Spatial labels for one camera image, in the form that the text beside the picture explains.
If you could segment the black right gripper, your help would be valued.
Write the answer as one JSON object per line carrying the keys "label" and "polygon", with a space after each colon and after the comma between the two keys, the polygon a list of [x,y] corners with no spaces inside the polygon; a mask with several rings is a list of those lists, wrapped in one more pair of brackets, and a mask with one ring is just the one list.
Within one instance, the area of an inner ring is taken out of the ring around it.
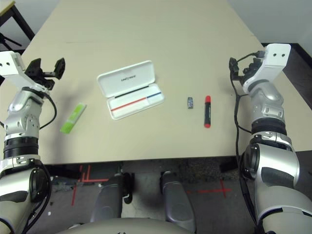
{"label": "black right gripper", "polygon": [[248,68],[244,68],[243,75],[238,76],[238,62],[235,58],[229,59],[230,78],[238,79],[240,83],[245,83],[248,79],[254,76],[255,72],[260,68],[260,59],[253,58]]}

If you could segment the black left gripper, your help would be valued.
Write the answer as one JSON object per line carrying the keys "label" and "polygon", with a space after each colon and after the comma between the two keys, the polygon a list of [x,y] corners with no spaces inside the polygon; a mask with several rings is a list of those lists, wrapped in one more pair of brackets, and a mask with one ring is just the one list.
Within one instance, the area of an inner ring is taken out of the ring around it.
{"label": "black left gripper", "polygon": [[25,70],[25,74],[29,76],[35,83],[40,84],[52,90],[55,82],[51,78],[61,79],[65,71],[65,59],[60,58],[56,64],[53,72],[43,72],[41,67],[41,58],[37,58],[30,62]]}

